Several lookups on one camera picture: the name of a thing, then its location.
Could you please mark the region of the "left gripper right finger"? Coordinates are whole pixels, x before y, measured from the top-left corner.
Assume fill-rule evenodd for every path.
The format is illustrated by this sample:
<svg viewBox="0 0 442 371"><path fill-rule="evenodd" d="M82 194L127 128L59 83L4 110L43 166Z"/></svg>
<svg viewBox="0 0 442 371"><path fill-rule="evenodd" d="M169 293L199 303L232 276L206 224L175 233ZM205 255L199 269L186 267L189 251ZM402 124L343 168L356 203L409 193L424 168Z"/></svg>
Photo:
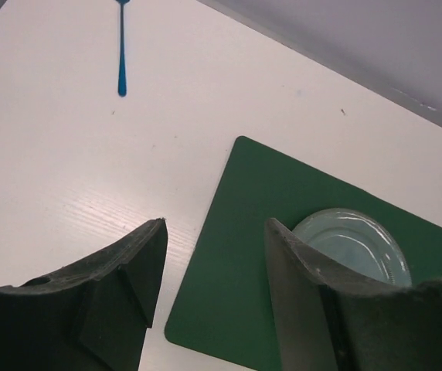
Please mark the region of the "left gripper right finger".
<svg viewBox="0 0 442 371"><path fill-rule="evenodd" d="M442 370L442 278L400 288L264 225L270 299L285 370Z"/></svg>

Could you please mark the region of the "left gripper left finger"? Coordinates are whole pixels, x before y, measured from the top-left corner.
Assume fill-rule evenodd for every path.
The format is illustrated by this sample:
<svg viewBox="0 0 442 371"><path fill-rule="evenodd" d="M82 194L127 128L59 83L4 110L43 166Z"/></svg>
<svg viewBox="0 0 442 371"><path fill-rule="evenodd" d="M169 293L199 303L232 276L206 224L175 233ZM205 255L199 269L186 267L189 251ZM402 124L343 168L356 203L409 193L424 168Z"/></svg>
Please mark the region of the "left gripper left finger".
<svg viewBox="0 0 442 371"><path fill-rule="evenodd" d="M167 252L163 219L19 287L0 287L0 370L136 370Z"/></svg>

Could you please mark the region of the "grey-blue round plate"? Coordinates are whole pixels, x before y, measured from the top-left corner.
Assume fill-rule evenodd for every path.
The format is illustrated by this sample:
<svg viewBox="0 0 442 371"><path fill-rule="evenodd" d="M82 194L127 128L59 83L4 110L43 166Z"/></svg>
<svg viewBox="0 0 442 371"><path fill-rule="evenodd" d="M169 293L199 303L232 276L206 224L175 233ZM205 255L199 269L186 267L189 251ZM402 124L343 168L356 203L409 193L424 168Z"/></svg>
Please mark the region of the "grey-blue round plate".
<svg viewBox="0 0 442 371"><path fill-rule="evenodd" d="M406 258L390 232L353 209L323 209L302 220L293 234L347 268L377 281L410 287Z"/></svg>

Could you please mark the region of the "dark green placemat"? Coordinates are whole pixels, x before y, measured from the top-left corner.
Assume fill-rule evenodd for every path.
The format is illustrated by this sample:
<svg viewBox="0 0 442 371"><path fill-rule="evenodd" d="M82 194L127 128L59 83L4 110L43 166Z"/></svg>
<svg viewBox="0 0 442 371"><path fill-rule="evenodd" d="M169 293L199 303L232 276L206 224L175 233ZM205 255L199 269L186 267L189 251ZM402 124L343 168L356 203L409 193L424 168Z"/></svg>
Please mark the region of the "dark green placemat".
<svg viewBox="0 0 442 371"><path fill-rule="evenodd" d="M264 223L273 217L292 228L330 208L353 209L382 224L414 283L442 277L442 227L241 136L173 304L166 339L251 369L279 370Z"/></svg>

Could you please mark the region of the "blue metallic fork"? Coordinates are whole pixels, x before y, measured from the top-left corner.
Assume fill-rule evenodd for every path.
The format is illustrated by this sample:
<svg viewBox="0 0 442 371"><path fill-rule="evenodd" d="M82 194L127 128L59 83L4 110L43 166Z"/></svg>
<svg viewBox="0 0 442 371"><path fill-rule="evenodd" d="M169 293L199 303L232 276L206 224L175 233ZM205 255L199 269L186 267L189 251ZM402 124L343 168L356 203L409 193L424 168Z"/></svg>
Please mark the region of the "blue metallic fork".
<svg viewBox="0 0 442 371"><path fill-rule="evenodd" d="M128 92L127 88L127 76L126 76L126 60L125 60L125 34L124 34L124 19L125 19L125 6L129 3L129 0L117 0L120 7L120 20L119 20L119 65L118 65L118 79L117 79L117 93L120 97L125 97Z"/></svg>

